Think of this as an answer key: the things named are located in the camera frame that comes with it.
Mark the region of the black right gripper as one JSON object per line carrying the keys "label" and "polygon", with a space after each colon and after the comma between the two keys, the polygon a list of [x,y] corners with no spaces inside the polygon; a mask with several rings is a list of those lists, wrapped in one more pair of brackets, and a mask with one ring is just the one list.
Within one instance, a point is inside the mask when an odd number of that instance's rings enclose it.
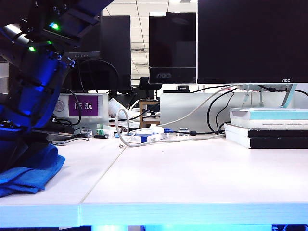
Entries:
{"label": "black right gripper", "polygon": [[30,118],[0,118],[0,172],[10,169],[28,149],[26,144],[49,143],[50,120],[34,123]]}

